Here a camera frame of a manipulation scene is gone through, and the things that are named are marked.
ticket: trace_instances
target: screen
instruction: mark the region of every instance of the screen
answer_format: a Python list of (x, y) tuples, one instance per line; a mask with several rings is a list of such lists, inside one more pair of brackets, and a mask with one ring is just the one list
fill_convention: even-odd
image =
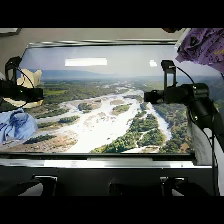
[[(24, 109), (38, 130), (29, 139), (8, 139), (5, 152), (188, 153), (186, 108), (143, 102), (144, 91), (162, 90), (162, 60), (173, 60), (194, 82), (206, 83), (224, 111), (224, 81), (209, 66), (178, 63), (174, 45), (30, 48), (21, 69), (41, 70), (41, 106)], [(191, 83), (177, 70), (177, 85)], [(10, 108), (7, 102), (1, 111)]]

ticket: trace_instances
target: purple patterned fabric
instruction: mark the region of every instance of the purple patterned fabric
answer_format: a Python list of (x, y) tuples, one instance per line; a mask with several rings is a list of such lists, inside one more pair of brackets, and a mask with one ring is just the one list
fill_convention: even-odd
[(178, 49), (176, 60), (209, 65), (224, 72), (224, 28), (192, 28)]

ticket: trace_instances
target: blue sky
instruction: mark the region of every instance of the blue sky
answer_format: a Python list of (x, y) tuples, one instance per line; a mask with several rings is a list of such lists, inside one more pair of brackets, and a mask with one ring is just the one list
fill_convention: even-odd
[[(21, 68), (41, 70), (78, 70), (98, 74), (133, 77), (163, 76), (160, 66), (162, 60), (173, 60), (191, 76), (220, 76), (220, 73), (209, 66), (192, 62), (178, 63), (175, 60), (174, 45), (129, 45), (129, 46), (81, 46), (27, 49)], [(65, 67), (65, 60), (72, 58), (106, 58), (106, 66)], [(150, 67), (154, 60), (157, 67)]]

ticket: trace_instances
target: light blue fabric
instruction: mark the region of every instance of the light blue fabric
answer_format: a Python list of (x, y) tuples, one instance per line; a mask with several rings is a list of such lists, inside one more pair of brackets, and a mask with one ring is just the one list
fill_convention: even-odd
[(7, 137), (26, 139), (37, 131), (35, 119), (22, 108), (0, 113), (0, 143)]

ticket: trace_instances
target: yellow cloth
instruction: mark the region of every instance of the yellow cloth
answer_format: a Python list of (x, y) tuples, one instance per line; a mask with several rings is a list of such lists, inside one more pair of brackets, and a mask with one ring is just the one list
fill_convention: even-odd
[[(37, 85), (40, 84), (40, 77), (42, 75), (41, 70), (37, 70), (35, 73), (29, 71), (28, 69), (22, 69), (22, 72), (24, 72), (27, 77), (30, 79), (30, 81), (33, 83), (33, 86), (36, 87)], [(21, 74), (21, 78), (17, 79), (17, 85), (21, 85), (23, 83), (24, 87), (27, 88), (33, 88), (29, 79), (23, 74)], [(23, 104), (25, 104), (25, 101), (15, 101), (10, 98), (4, 98), (5, 101), (11, 103), (13, 106), (20, 107)], [(38, 102), (32, 102), (32, 103), (27, 103), (24, 108), (32, 108), (32, 107), (37, 107), (42, 104), (43, 100), (40, 100)]]

